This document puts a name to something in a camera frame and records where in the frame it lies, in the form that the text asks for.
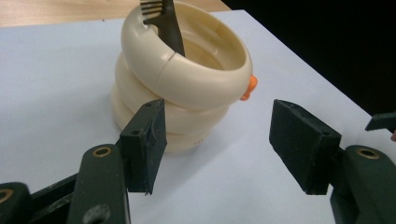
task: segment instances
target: fork tines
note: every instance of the fork tines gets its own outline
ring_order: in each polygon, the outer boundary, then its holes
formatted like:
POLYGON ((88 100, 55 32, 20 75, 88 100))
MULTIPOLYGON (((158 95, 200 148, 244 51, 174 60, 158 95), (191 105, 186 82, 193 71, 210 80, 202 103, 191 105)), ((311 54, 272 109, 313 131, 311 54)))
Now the fork tines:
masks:
POLYGON ((140 6, 142 15, 164 12, 163 1, 141 1, 140 6))

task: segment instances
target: white table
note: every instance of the white table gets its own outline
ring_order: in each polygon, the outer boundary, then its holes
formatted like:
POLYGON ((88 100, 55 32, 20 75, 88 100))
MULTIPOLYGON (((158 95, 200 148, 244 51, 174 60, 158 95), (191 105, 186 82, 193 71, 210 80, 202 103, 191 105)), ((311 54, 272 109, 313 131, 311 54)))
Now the white table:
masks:
MULTIPOLYGON (((307 196, 269 144, 275 99, 301 105, 396 161, 385 130, 245 11, 217 12, 243 39, 257 89, 231 106, 198 148, 166 154, 153 195, 130 194, 133 223, 334 223, 329 197, 307 196)), ((0 183, 33 193, 78 171, 83 153, 115 143, 109 92, 123 20, 0 29, 0 183)))

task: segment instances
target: cream plastic ring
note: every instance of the cream plastic ring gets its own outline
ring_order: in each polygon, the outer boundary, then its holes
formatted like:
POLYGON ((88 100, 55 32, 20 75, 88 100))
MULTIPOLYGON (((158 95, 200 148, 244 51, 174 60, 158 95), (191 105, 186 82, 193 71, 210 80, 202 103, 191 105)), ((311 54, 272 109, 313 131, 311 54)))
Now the cream plastic ring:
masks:
MULTIPOLYGON (((141 105, 160 97, 149 91, 131 72, 123 54, 116 64, 116 84, 120 98, 128 108, 136 112, 141 105)), ((227 113, 228 106, 211 110, 189 110, 165 101, 166 130, 169 133, 207 133, 227 113)))
MULTIPOLYGON (((117 90, 116 85, 113 85, 111 90, 111 105, 114 120, 122 129, 125 128, 134 116, 134 112, 132 112, 121 100, 120 93, 117 90)), ((168 145, 166 146, 165 152, 177 152, 197 147, 208 135, 209 132, 195 135, 166 133, 168 145)))
POLYGON ((122 26, 121 45, 128 67, 151 91, 176 105, 205 110, 234 103, 247 90, 252 73, 243 42, 198 7, 180 2, 175 7, 187 57, 175 53, 144 25, 137 7, 122 26), (204 60, 212 57, 217 65, 189 59, 197 54, 205 56, 204 60))

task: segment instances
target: black background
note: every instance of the black background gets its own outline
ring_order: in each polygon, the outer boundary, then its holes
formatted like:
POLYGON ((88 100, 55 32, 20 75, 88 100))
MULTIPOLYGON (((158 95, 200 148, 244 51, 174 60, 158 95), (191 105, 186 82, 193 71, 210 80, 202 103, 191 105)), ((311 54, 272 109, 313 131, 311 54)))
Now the black background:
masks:
POLYGON ((396 6, 223 0, 244 9, 370 115, 396 110, 396 6))

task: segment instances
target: orange peg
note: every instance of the orange peg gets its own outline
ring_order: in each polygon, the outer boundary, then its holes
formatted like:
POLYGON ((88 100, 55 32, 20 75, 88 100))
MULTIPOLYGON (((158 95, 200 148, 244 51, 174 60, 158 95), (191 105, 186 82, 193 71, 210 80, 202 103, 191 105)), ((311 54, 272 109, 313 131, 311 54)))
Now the orange peg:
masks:
POLYGON ((250 97, 250 93, 256 88, 258 82, 259 82, 259 80, 255 76, 253 76, 253 75, 250 76, 250 80, 247 85, 247 91, 241 97, 241 99, 240 99, 241 101, 246 101, 250 97))

